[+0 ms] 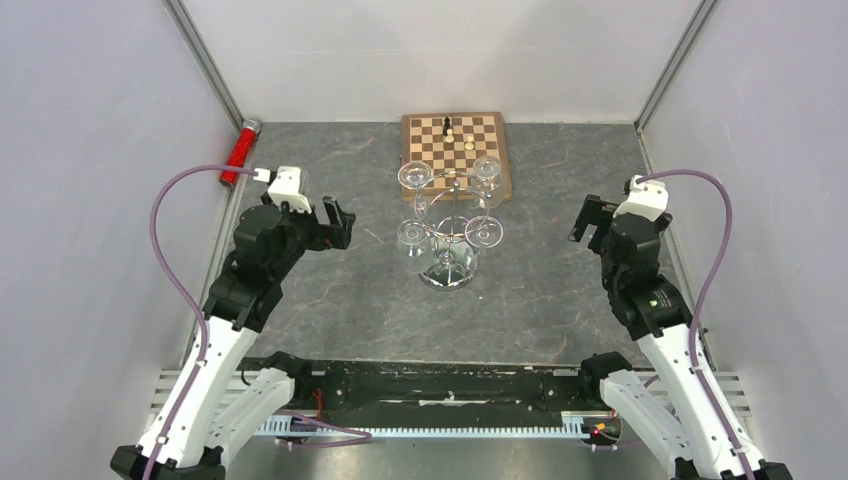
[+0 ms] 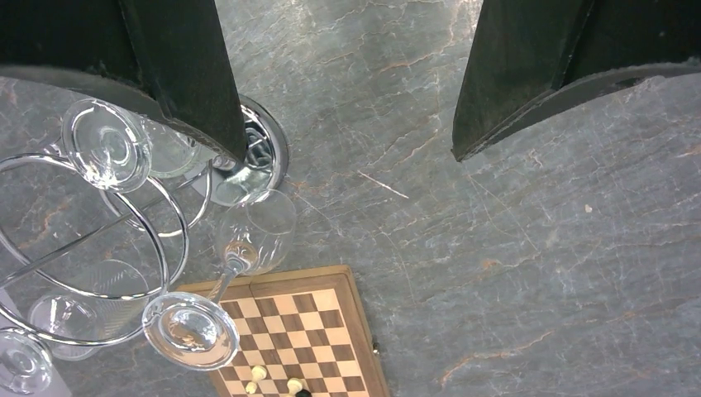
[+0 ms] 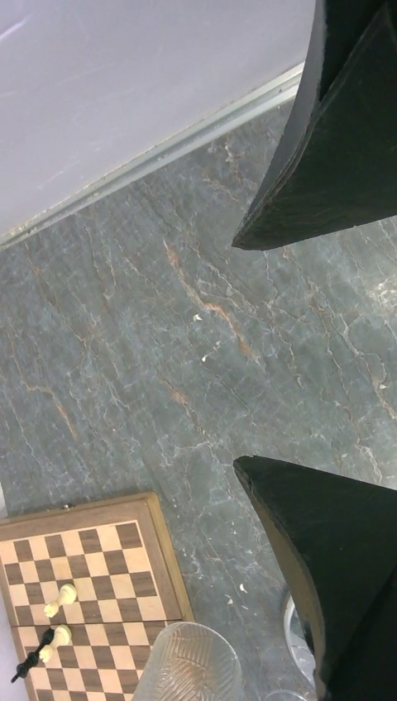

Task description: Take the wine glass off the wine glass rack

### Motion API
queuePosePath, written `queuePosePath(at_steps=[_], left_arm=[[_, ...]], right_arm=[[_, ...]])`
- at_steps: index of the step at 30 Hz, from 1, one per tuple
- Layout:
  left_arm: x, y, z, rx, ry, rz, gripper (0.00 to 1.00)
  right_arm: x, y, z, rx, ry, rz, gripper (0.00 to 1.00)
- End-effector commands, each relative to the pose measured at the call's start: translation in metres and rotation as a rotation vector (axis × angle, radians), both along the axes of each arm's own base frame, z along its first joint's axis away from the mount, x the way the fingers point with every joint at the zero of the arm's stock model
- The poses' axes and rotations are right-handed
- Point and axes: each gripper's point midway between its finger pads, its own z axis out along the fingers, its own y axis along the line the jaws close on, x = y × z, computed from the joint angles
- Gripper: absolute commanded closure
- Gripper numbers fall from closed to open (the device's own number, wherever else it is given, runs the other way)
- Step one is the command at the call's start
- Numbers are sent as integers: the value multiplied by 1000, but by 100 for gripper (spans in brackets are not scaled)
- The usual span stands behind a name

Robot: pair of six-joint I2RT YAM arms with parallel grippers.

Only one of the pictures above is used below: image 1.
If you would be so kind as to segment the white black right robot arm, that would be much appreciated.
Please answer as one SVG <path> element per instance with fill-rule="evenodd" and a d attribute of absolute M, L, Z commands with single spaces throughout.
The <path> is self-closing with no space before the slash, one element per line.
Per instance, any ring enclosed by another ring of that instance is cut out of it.
<path fill-rule="evenodd" d="M 682 294 L 659 271 L 671 220 L 668 213 L 621 213 L 615 203 L 585 197 L 569 238 L 578 242 L 595 227 L 589 248 L 601 259 L 612 313 L 649 360 L 671 405 L 664 407 L 618 352 L 582 361 L 578 396 L 591 408 L 607 405 L 618 413 L 672 479 L 789 479 L 789 468 L 766 460 L 737 419 Z"/>

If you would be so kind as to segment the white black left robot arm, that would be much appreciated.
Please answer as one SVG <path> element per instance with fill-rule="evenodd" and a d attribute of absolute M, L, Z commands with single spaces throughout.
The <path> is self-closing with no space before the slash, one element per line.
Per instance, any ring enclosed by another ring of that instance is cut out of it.
<path fill-rule="evenodd" d="M 285 353 L 264 361 L 257 379 L 219 407 L 247 351 L 283 297 L 282 282 L 307 251 L 345 250 L 356 216 L 324 197 L 328 223 L 268 196 L 244 211 L 201 309 L 193 363 L 185 364 L 150 429 L 120 446 L 110 467 L 122 479 L 223 479 L 229 464 L 279 407 L 301 408 L 314 393 L 309 363 Z"/>

